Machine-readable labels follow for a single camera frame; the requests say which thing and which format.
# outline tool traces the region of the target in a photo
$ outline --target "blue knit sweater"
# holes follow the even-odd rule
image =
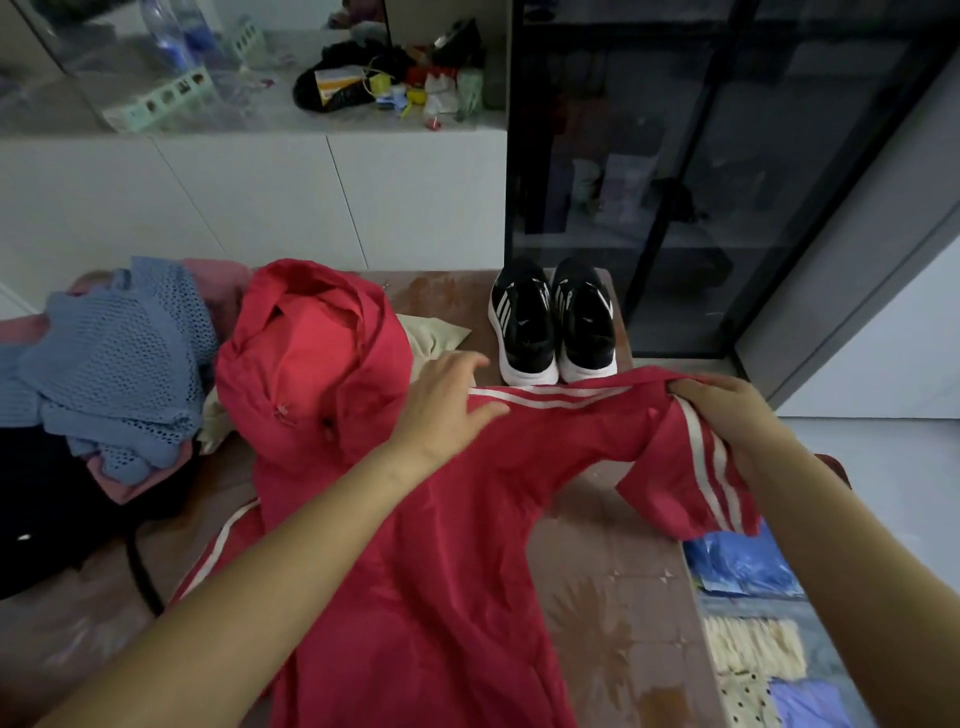
[[[0,344],[0,427],[65,435],[75,455],[99,451],[104,475],[127,485],[173,465],[200,428],[200,368],[218,345],[190,274],[135,257],[107,287],[51,295],[47,314],[36,344]]]

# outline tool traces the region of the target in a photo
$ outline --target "black sneaker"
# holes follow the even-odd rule
[[[504,266],[490,292],[487,318],[496,331],[500,375],[507,384],[557,383],[550,288],[537,263],[518,257]]]
[[[554,271],[551,301],[565,382],[616,374],[613,301],[596,271],[569,257]]]

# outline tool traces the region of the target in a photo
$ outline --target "cream cloth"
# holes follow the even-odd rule
[[[704,631],[719,674],[751,674],[803,680],[804,645],[789,619],[707,617]]]
[[[423,365],[431,359],[439,359],[444,352],[452,352],[470,335],[469,328],[448,324],[440,319],[425,319],[421,316],[396,316],[406,331],[410,351],[414,356],[414,365],[410,372],[410,381],[416,381]],[[214,387],[204,401],[204,423],[197,440],[201,443],[200,453],[209,455],[227,439],[236,429],[233,420],[217,395]]]

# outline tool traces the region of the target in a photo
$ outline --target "pink clothing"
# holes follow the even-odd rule
[[[180,443],[180,455],[177,457],[177,461],[171,465],[169,468],[164,468],[163,470],[153,471],[147,477],[146,480],[141,480],[136,485],[124,485],[123,483],[117,482],[113,478],[107,477],[103,474],[103,458],[100,455],[94,455],[89,460],[86,461],[86,468],[90,471],[90,474],[93,475],[93,479],[96,480],[100,487],[104,489],[110,500],[114,503],[119,503],[123,505],[128,500],[133,500],[142,493],[146,493],[151,488],[153,488],[157,483],[162,483],[180,468],[189,462],[190,458],[193,457],[193,441],[185,440]]]
[[[45,313],[0,321],[0,344],[35,344],[50,328]]]
[[[250,285],[253,271],[243,263],[233,260],[205,260],[188,257],[180,261],[193,281],[197,292],[210,312],[210,321],[220,343],[233,335],[233,327],[240,316],[243,295]]]

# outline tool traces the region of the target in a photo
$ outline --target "plastic bottle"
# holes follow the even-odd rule
[[[177,22],[183,29],[187,47],[198,56],[217,50],[217,38],[210,30],[197,0],[170,0]]]
[[[197,65],[186,38],[166,0],[140,0],[140,14],[160,53],[178,74]]]

